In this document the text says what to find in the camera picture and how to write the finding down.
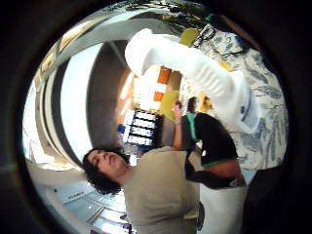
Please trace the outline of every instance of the hand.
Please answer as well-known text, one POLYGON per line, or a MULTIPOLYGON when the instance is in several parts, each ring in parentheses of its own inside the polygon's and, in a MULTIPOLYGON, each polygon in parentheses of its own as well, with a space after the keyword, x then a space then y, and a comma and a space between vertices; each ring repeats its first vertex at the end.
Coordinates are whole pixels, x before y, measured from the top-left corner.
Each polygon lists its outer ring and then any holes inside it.
POLYGON ((173 103, 172 112, 174 113, 176 121, 181 120, 181 107, 182 107, 182 104, 179 100, 177 100, 173 103))

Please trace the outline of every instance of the green strap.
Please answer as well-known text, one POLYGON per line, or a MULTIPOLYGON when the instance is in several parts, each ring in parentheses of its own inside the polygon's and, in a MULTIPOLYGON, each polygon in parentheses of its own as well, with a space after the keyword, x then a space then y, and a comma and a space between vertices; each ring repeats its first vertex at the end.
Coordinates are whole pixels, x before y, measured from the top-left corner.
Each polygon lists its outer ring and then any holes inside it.
POLYGON ((191 137, 195 142, 198 142, 195 134, 195 123, 194 123, 194 115, 191 112, 186 112, 186 117, 189 122, 189 130, 191 132, 191 137))
POLYGON ((211 166, 216 165, 216 164, 225 163, 225 162, 230 161, 232 159, 234 159, 234 158, 227 158, 227 159, 221 159, 221 160, 213 161, 213 162, 210 162, 208 164, 204 164, 203 167, 204 168, 211 167, 211 166))

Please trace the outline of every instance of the dark curly hair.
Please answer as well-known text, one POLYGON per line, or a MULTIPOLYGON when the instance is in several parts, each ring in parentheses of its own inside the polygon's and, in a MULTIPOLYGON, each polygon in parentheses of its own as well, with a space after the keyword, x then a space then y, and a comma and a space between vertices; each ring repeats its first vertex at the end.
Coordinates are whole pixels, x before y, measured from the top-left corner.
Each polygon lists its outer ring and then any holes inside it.
POLYGON ((124 151, 121 147, 106 147, 99 146, 89 150, 83 158, 83 169, 87 175, 88 182, 102 195, 105 194, 117 194, 121 190, 119 183, 112 181, 108 176, 101 173, 98 168, 96 168, 92 163, 88 161, 89 154, 94 150, 104 150, 106 152, 113 152, 121 156, 127 164, 130 164, 129 157, 124 154, 124 151))

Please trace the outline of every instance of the beige top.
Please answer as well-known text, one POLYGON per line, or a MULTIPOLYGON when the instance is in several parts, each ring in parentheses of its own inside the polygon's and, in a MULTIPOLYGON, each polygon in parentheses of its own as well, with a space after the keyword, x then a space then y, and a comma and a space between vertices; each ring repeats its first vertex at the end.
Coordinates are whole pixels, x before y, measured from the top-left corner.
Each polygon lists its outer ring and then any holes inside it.
MULTIPOLYGON (((154 149, 138 161, 122 187, 127 218, 139 234, 196 233, 186 215, 198 212, 199 184, 185 179, 185 151, 154 149)), ((200 169, 195 153, 190 162, 200 169)))

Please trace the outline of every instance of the yellow object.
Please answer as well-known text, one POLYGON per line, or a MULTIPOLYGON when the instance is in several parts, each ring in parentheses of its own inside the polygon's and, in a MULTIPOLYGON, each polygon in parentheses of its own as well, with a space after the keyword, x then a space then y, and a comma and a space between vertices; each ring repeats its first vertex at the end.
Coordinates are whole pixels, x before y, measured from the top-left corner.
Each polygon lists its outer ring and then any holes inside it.
POLYGON ((173 103, 178 100, 178 91, 166 91, 160 102, 160 112, 168 119, 174 121, 175 116, 172 112, 173 103))
POLYGON ((199 30, 197 28, 186 28, 182 31, 179 37, 179 43, 187 47, 191 47, 198 35, 199 30))
POLYGON ((231 67, 225 61, 220 61, 218 64, 222 66, 222 68, 224 68, 226 71, 231 71, 231 67))
POLYGON ((204 93, 201 92, 199 95, 198 111, 206 112, 211 108, 212 108, 211 100, 204 93))

